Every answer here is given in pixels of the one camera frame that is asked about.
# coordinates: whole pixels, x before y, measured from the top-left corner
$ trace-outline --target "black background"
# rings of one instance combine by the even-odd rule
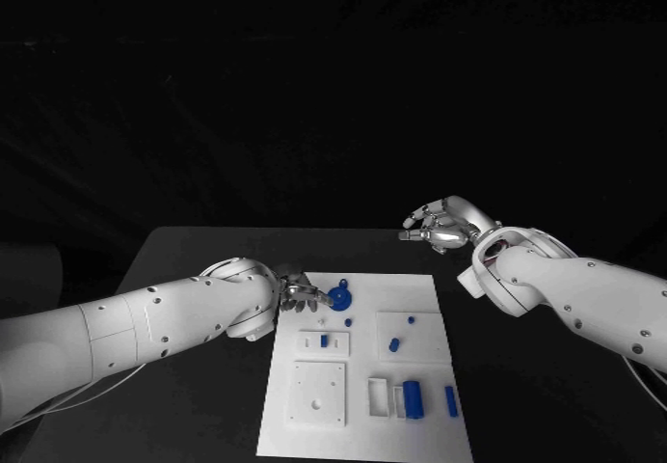
[[[161,226],[384,228],[450,194],[664,275],[664,21],[646,2],[2,7],[0,239],[61,304]]]

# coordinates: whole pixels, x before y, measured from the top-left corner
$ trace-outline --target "blue object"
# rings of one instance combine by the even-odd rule
[[[420,387],[417,381],[403,382],[403,401],[406,402],[406,417],[410,420],[423,418],[423,405],[420,403]]]
[[[453,398],[453,387],[452,386],[445,386],[445,394],[448,395],[449,416],[455,418],[458,416],[458,410],[455,408],[455,398]]]
[[[388,344],[388,350],[391,352],[396,352],[399,350],[399,344],[400,344],[400,341],[394,338],[391,340],[391,343]]]
[[[339,280],[337,287],[332,287],[328,292],[329,297],[332,298],[331,308],[337,312],[342,312],[351,305],[351,294],[347,290],[347,280]]]

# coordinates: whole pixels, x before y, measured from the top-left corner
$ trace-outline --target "white cable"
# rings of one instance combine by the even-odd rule
[[[642,385],[643,390],[648,392],[648,395],[652,397],[652,400],[659,405],[659,407],[662,407],[662,410],[667,412],[667,406],[659,401],[659,399],[655,397],[655,394],[651,392],[651,390],[649,390],[645,382],[642,381],[642,378],[639,377],[639,374],[636,373],[635,368],[632,367],[628,359],[625,357],[622,357],[622,360],[625,361],[625,364],[626,364],[629,370],[632,371],[632,374],[635,375],[636,381],[639,381],[639,384]]]
[[[664,379],[664,376],[661,375],[659,371],[655,368],[649,368],[652,371],[652,374],[656,376],[656,379],[667,385],[667,379]]]
[[[61,400],[59,400],[54,404],[48,406],[41,412],[36,413],[34,415],[30,415],[28,417],[23,418],[11,427],[5,429],[4,432],[7,432],[10,429],[14,429],[18,427],[21,424],[25,424],[27,422],[31,422],[36,418],[41,417],[43,415],[47,415],[48,413],[60,412],[63,410],[69,410],[73,407],[77,407],[79,405],[83,405],[84,403],[90,402],[90,400],[95,400],[97,397],[105,395],[109,391],[112,391],[135,374],[136,372],[145,367],[145,364],[139,365],[138,368],[132,371],[132,373],[125,376],[125,378],[120,379],[108,389],[105,389],[99,394],[93,395],[90,398],[83,400],[79,403],[74,403],[73,405],[67,405],[63,408],[56,409],[70,398],[77,396],[83,391],[86,391],[96,383],[97,381],[92,381],[90,383],[86,384],[74,393],[72,393],[67,397],[64,397]]]

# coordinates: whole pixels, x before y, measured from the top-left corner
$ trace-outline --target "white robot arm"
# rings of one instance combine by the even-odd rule
[[[105,376],[203,344],[224,331],[257,340],[280,310],[331,298],[302,277],[279,278],[250,259],[201,275],[53,311],[0,320],[0,434],[44,401]]]
[[[579,258],[535,229],[502,227],[450,196],[417,209],[403,240],[429,241],[436,252],[471,241],[472,265],[458,281],[476,298],[521,316],[551,307],[569,329],[636,362],[667,371],[667,281],[597,259]]]

